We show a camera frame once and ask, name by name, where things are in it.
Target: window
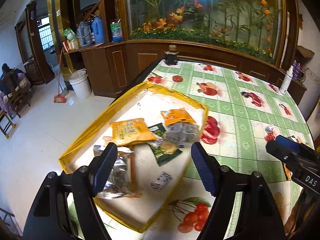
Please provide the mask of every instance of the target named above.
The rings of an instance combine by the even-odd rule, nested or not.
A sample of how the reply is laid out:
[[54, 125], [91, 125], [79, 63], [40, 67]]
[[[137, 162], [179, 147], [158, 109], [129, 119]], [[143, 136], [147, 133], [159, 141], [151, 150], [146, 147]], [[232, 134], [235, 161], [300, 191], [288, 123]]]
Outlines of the window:
[[39, 34], [41, 39], [41, 44], [43, 50], [46, 50], [53, 46], [53, 39], [50, 29], [49, 17], [41, 20], [41, 25], [39, 25]]

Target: purple bottle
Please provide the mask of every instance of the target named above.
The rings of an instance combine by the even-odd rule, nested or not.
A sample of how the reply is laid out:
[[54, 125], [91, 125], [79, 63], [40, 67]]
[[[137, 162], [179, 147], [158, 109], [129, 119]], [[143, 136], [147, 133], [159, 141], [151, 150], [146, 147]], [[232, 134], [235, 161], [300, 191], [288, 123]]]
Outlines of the purple bottle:
[[297, 78], [300, 74], [300, 71], [301, 71], [300, 63], [297, 63], [296, 61], [294, 61], [292, 63], [292, 66], [293, 66], [292, 79], [297, 80]]

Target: soy sauce bottle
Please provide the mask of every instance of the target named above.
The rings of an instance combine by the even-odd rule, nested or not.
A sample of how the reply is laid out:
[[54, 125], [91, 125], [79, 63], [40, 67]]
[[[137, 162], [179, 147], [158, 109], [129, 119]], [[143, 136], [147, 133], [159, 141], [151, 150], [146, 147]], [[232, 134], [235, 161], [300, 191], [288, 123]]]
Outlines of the soy sauce bottle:
[[177, 49], [176, 45], [169, 45], [169, 51], [164, 52], [165, 63], [167, 65], [177, 65], [178, 63], [177, 54], [179, 52], [176, 52], [176, 49]]

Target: metal screw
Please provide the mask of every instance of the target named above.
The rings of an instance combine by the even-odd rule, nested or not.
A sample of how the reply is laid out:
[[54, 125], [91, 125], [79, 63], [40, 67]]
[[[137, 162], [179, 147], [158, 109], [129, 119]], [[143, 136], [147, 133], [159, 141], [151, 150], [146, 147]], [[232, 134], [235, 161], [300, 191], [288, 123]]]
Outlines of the metal screw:
[[80, 168], [79, 168], [79, 171], [80, 172], [86, 172], [88, 170], [88, 166], [81, 166]]
[[261, 177], [261, 173], [259, 171], [254, 171], [253, 175], [256, 176], [257, 178]]
[[220, 169], [221, 169], [223, 172], [228, 172], [228, 171], [229, 171], [229, 167], [226, 166], [226, 165], [222, 165], [222, 166], [220, 167]]
[[47, 175], [47, 177], [48, 177], [49, 179], [52, 179], [52, 178], [55, 177], [55, 176], [56, 176], [56, 173], [55, 173], [54, 171], [49, 172], [48, 175]]

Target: white bucket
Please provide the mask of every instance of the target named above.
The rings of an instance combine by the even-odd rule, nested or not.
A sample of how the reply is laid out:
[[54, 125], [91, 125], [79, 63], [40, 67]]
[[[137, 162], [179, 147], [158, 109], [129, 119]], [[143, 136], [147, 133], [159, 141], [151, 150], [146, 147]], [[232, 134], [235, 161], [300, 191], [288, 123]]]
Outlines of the white bucket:
[[72, 85], [79, 99], [85, 99], [91, 95], [91, 87], [88, 81], [88, 74], [85, 69], [74, 72], [69, 77], [70, 85]]

